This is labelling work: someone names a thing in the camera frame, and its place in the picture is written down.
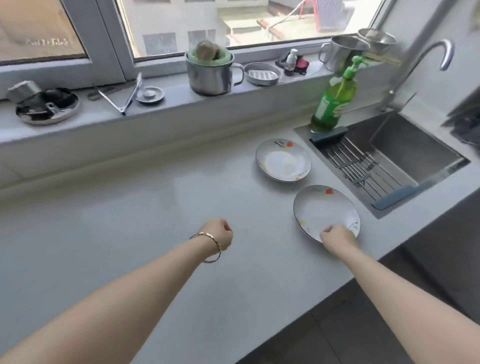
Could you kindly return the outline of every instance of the stainless steel sink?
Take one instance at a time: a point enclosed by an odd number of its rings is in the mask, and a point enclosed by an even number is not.
[[[469,163],[394,111],[332,133],[295,131],[377,218]]]

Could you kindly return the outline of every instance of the window pane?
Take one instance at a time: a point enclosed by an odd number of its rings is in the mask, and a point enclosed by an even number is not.
[[[0,63],[85,57],[60,0],[0,0]]]
[[[138,59],[185,52],[204,39],[227,47],[356,33],[370,25],[383,1],[306,0],[289,17],[300,0],[117,0],[117,4]]]

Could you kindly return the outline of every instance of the silver bracelet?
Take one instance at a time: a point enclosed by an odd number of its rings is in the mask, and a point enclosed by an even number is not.
[[[208,232],[198,232],[195,235],[192,235],[190,239],[193,239],[195,236],[199,236],[199,235],[208,236],[218,246],[218,257],[215,260],[204,260],[204,263],[215,263],[218,259],[220,259],[220,256],[222,255],[222,248],[220,248],[220,244],[218,243],[218,241],[216,241],[214,236],[212,234],[209,234]]]

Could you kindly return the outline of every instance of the green pump dispenser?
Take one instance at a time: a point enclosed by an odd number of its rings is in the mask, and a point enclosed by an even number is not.
[[[367,64],[361,56],[353,57],[352,65],[343,72],[343,77],[333,77],[330,80],[330,86],[324,92],[317,111],[311,118],[313,131],[329,131],[336,127],[342,110],[357,92],[357,81],[354,77],[362,63]]]

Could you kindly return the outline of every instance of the faucet spout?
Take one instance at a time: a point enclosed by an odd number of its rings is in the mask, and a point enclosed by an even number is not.
[[[444,49],[444,56],[442,58],[442,63],[440,63],[440,70],[445,71],[446,69],[448,69],[448,67],[450,66],[450,63],[452,62],[453,55],[455,54],[455,44],[450,39],[442,39],[442,40],[439,40],[438,42],[431,44],[427,49],[425,49],[418,56],[415,62],[413,62],[412,67],[410,68],[410,71],[404,77],[400,77],[399,80],[392,86],[390,91],[388,91],[388,94],[380,103],[378,110],[386,111],[387,108],[393,108],[396,111],[402,110],[403,106],[405,105],[399,106],[399,105],[392,104],[393,100],[395,99],[397,91],[400,89],[403,83],[408,79],[408,77],[412,74],[412,72],[417,68],[417,66],[425,58],[425,56],[429,54],[432,49],[435,49],[437,47],[442,47]]]

